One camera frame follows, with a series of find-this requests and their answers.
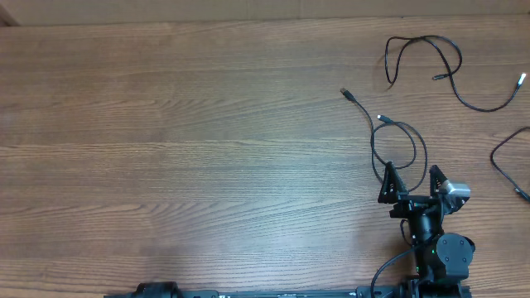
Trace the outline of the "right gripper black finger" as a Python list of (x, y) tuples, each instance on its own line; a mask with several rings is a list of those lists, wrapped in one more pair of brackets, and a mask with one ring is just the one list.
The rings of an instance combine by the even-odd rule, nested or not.
[(429, 170), (430, 174), (430, 195), (432, 197), (441, 198), (446, 195), (446, 188), (444, 183), (448, 181), (447, 177), (443, 174), (441, 169), (437, 165), (431, 166)]
[(387, 162), (378, 202), (380, 204), (396, 204), (407, 195), (408, 190), (398, 174), (396, 166), (391, 161)]

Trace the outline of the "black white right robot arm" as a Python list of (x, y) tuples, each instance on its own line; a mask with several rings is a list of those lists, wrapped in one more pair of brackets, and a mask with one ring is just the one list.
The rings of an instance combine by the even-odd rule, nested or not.
[[(470, 297), (470, 288), (461, 282), (469, 277), (469, 265), (475, 243), (458, 233), (445, 233), (445, 216), (459, 211), (469, 200), (470, 187), (450, 181), (438, 166), (430, 169), (430, 194), (411, 195), (390, 161), (385, 165), (380, 204), (390, 204), (389, 216), (408, 224), (410, 248), (385, 262), (373, 276), (369, 294), (372, 297)], [(379, 275), (399, 259), (412, 254), (414, 276), (404, 278), (397, 286), (379, 290)]]

